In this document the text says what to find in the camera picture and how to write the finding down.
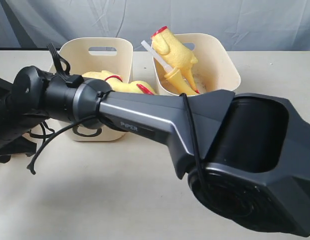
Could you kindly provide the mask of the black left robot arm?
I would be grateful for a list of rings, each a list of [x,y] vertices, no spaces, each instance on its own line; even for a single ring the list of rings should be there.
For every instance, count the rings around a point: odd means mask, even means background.
[[[310,236],[310,124],[285,98],[216,90],[116,92],[103,80],[21,69],[0,98],[0,152],[46,119],[166,145],[215,214],[256,232]]]

